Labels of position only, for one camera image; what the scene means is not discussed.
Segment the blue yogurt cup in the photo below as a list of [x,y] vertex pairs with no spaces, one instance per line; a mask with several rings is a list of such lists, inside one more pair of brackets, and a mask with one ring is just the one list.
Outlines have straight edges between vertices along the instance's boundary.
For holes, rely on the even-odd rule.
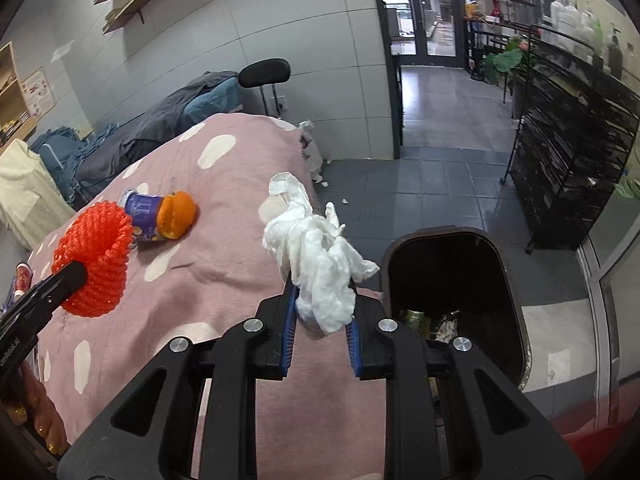
[[162,196],[138,193],[133,188],[128,188],[120,196],[118,204],[132,220],[134,244],[165,239],[160,234],[157,221],[162,201]]

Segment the orange peel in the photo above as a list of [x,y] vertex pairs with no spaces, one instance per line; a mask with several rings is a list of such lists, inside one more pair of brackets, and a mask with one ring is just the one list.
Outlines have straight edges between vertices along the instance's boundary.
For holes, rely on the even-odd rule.
[[164,196],[156,214],[156,230],[166,240],[178,240],[194,225],[198,205],[192,196],[178,191]]

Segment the white tissue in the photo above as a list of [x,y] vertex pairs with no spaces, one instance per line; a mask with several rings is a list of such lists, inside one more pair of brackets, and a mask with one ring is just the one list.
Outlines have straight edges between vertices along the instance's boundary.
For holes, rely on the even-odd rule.
[[297,317],[306,330],[314,338],[329,336],[352,320],[356,292],[350,285],[367,281],[380,267],[346,240],[334,203],[316,214],[305,185],[289,172],[271,178],[269,195],[282,198],[286,209],[266,224],[262,247],[282,278],[297,287]]

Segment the black trash bin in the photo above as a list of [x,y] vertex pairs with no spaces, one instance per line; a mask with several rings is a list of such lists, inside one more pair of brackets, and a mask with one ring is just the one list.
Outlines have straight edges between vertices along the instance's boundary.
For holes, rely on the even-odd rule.
[[457,333],[523,389],[532,350],[523,309],[499,245],[479,229],[441,226],[395,240],[381,263],[383,306],[394,318],[416,311],[433,326],[447,314]]

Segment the red drink can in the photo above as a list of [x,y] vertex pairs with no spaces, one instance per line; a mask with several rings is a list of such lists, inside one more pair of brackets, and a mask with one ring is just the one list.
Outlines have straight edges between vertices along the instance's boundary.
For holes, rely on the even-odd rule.
[[15,268],[13,298],[15,301],[22,298],[32,288],[34,272],[26,262],[20,262]]

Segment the cream cloth covered chair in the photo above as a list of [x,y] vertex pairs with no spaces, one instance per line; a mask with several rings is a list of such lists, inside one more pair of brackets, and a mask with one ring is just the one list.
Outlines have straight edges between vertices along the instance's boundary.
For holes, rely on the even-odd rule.
[[13,140],[2,152],[0,165],[1,223],[24,247],[37,248],[75,211],[26,142]]

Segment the blue clothes pile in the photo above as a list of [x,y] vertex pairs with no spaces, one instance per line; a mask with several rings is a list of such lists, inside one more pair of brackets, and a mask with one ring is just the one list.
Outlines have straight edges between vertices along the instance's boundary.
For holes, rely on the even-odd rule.
[[29,144],[29,148],[41,158],[66,203],[75,206],[78,200],[87,197],[76,178],[80,164],[97,151],[116,130],[117,126],[111,124],[100,133],[90,133],[81,139],[78,130],[61,127],[38,136]]

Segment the grey blanket massage bed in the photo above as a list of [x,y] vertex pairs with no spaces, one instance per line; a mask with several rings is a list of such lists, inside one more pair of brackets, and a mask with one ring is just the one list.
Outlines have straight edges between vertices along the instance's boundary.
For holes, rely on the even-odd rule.
[[186,114],[186,109],[206,94],[211,95],[209,102],[216,114],[237,110],[242,105],[238,74],[233,70],[207,72],[116,128],[75,171],[82,197],[90,200],[98,195],[134,162],[195,125],[197,121]]

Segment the black round stool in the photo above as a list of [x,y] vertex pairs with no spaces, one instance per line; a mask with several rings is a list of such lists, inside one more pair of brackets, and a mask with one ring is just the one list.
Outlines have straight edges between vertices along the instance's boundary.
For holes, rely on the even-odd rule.
[[[281,118],[282,106],[277,94],[277,84],[285,84],[291,78],[291,65],[285,58],[266,58],[245,66],[239,72],[239,85],[243,89],[257,89],[262,107],[268,116]],[[265,88],[271,89],[273,104],[267,103]]]

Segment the green potted plant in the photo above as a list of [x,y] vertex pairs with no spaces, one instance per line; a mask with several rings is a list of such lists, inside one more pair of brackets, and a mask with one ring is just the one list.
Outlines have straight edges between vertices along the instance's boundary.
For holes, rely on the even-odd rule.
[[490,84],[498,84],[500,75],[506,75],[517,68],[528,51],[529,42],[521,36],[512,36],[504,49],[491,53],[484,59],[485,78]]

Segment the wall poster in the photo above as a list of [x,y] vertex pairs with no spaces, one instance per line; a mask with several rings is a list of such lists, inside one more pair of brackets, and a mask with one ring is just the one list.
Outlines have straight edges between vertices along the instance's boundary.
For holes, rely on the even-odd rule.
[[37,122],[56,107],[56,99],[42,67],[26,77],[21,87],[29,115]]

